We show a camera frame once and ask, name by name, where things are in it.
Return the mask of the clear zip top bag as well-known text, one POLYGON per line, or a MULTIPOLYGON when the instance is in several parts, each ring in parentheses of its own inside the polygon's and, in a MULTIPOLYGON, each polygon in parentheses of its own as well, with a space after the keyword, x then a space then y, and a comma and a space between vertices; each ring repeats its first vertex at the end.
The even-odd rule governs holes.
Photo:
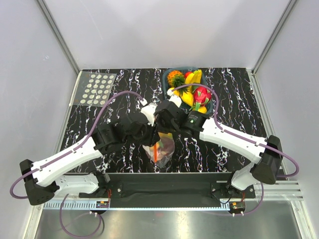
POLYGON ((164 168, 168 162, 172 159, 171 154, 164 154, 161 152, 161 140, 159 140, 154 146, 144 146, 143 149, 145 150, 148 158, 159 168, 164 168))

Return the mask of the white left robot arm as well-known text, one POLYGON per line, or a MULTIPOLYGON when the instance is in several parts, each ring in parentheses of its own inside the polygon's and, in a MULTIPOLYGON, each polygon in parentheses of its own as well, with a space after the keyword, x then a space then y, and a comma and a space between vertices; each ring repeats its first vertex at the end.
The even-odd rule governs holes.
POLYGON ((152 146, 160 137, 153 113, 132 113, 113 123, 104 123, 65 150, 41 161, 20 163, 27 199, 32 206, 44 204, 58 195, 104 198, 109 194, 109 177, 93 171, 76 176, 73 168, 118 151, 127 143, 152 146))

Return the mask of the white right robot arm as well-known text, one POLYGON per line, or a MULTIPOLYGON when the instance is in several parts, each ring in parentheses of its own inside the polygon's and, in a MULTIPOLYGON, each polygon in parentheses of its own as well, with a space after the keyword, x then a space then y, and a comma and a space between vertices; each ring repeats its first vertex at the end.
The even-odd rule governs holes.
POLYGON ((220 124, 207 114, 198 111, 184 112, 174 102, 165 100, 154 113, 157 129, 163 133, 178 133, 201 141, 214 143, 234 151, 250 163, 235 171, 226 191, 231 197, 238 197, 255 183, 273 185, 279 176, 282 162, 281 143, 275 136, 262 138, 245 134, 220 124))

